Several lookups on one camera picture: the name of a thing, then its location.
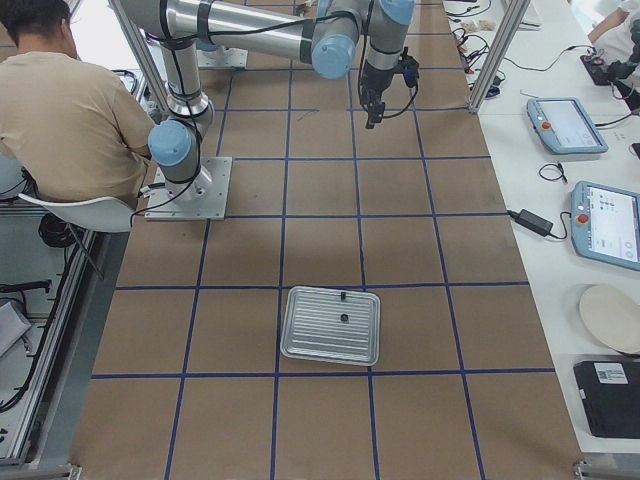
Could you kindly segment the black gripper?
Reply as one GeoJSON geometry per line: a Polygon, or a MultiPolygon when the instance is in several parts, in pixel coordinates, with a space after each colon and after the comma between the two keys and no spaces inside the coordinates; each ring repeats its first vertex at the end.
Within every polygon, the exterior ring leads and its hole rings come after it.
{"type": "Polygon", "coordinates": [[[392,70],[363,70],[358,86],[359,102],[367,113],[365,129],[373,129],[373,122],[382,122],[386,109],[386,103],[382,96],[385,90],[390,87],[393,77],[392,70]]]}

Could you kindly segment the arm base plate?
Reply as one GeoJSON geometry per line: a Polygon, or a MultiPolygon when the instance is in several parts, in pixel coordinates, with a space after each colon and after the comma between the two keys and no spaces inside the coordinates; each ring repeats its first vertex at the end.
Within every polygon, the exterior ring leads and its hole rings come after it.
{"type": "Polygon", "coordinates": [[[177,199],[174,197],[184,186],[166,183],[164,174],[157,167],[154,182],[164,183],[164,186],[150,192],[145,218],[149,221],[223,220],[232,162],[231,157],[203,157],[200,174],[177,199]]]}

